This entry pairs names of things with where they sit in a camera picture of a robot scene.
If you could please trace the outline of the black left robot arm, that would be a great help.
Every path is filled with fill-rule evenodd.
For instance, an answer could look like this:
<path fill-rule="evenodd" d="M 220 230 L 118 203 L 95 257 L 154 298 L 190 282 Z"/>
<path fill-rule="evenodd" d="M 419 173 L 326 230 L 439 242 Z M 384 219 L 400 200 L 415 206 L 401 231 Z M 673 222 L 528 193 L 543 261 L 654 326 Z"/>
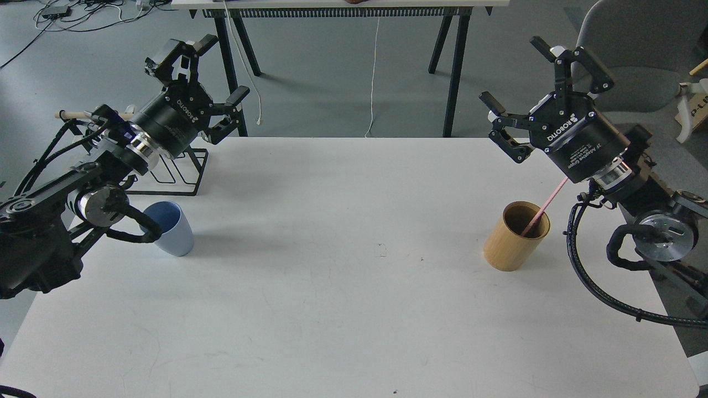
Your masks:
<path fill-rule="evenodd" d="M 217 144 L 241 124 L 237 87 L 215 103 L 198 81 L 198 61 L 219 42 L 169 40 L 145 71 L 161 92 L 125 119 L 109 106 L 88 121 L 64 117 L 43 155 L 2 202 L 2 299 L 23 290 L 47 293 L 80 277 L 82 257 L 99 238 L 152 243 L 163 230 L 129 204 L 127 189 L 162 157 L 190 151 L 202 137 Z"/>

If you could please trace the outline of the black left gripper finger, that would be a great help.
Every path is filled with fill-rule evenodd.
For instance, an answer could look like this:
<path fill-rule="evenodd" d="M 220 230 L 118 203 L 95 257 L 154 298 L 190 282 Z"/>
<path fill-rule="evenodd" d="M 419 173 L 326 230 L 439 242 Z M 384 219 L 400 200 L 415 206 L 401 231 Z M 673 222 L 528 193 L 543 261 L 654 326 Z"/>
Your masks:
<path fill-rule="evenodd" d="M 156 55 L 145 59 L 145 73 L 156 78 L 164 87 L 175 83 L 194 86 L 198 83 L 199 58 L 216 43 L 218 38 L 212 34 L 205 35 L 197 42 L 169 39 Z M 182 70 L 188 70 L 187 75 L 174 77 L 177 62 Z"/>
<path fill-rule="evenodd" d="M 223 116 L 222 120 L 202 132 L 202 138 L 206 142 L 214 145 L 219 144 L 232 133 L 237 133 L 240 137 L 247 137 L 241 102 L 250 91 L 250 88 L 246 86 L 238 86 L 224 103 L 216 103 L 208 111 L 205 111 L 205 115 L 209 117 Z"/>

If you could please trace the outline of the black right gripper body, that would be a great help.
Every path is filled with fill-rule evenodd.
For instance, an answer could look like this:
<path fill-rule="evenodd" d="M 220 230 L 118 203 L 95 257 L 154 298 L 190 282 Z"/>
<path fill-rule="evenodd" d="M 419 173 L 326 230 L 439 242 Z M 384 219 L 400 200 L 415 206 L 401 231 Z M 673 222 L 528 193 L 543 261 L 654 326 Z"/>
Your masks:
<path fill-rule="evenodd" d="M 618 156 L 630 141 L 596 108 L 586 93 L 570 93 L 569 109 L 561 115 L 552 94 L 534 106 L 529 116 L 546 129 L 531 131 L 532 146 L 542 149 L 573 183 L 589 179 Z"/>

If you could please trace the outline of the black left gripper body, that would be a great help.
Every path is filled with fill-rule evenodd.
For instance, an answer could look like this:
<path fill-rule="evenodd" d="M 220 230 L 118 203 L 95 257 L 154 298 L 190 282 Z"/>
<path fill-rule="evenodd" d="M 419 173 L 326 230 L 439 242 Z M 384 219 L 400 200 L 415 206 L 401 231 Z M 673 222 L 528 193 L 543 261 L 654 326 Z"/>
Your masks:
<path fill-rule="evenodd" d="M 209 128 L 213 104 L 201 83 L 172 82 L 134 114 L 132 123 L 177 156 Z"/>

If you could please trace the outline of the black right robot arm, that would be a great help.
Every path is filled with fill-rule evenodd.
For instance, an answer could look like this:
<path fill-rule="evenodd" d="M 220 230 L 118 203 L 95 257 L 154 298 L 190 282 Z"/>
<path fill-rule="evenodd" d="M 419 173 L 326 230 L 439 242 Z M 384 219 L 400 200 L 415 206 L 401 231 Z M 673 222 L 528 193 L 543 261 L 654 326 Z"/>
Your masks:
<path fill-rule="evenodd" d="M 527 114 L 509 113 L 487 91 L 489 138 L 513 161 L 526 161 L 539 149 L 573 183 L 589 182 L 577 197 L 565 232 L 569 259 L 582 284 L 612 309 L 637 322 L 706 328 L 706 273 L 682 259 L 695 249 L 698 224 L 706 219 L 706 200 L 688 191 L 671 191 L 652 172 L 650 132 L 639 124 L 621 133 L 595 106 L 592 95 L 609 91 L 609 70 L 583 47 L 551 47 L 541 37 L 529 41 L 554 67 L 554 90 Z M 631 219 L 615 229 L 605 249 L 612 265 L 655 270 L 689 294 L 695 319 L 665 316 L 630 306 L 604 292 L 587 274 L 577 252 L 577 230 L 588 207 L 609 204 Z"/>

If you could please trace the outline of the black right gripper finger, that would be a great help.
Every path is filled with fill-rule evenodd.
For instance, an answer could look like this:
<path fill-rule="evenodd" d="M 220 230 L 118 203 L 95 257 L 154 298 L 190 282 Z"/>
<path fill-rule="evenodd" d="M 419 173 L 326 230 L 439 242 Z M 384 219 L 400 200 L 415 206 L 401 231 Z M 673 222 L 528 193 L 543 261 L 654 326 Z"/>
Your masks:
<path fill-rule="evenodd" d="M 534 147 L 529 143 L 516 141 L 507 128 L 528 130 L 528 119 L 525 116 L 508 113 L 488 91 L 480 94 L 480 100 L 488 108 L 487 119 L 492 124 L 488 138 L 517 164 L 526 161 Z"/>
<path fill-rule="evenodd" d="M 608 68 L 586 48 L 579 46 L 569 50 L 564 46 L 551 47 L 541 37 L 532 37 L 529 42 L 554 65 L 554 95 L 558 106 L 570 104 L 570 93 L 573 92 L 571 66 L 575 62 L 591 76 L 591 93 L 604 93 L 614 87 L 615 82 Z"/>

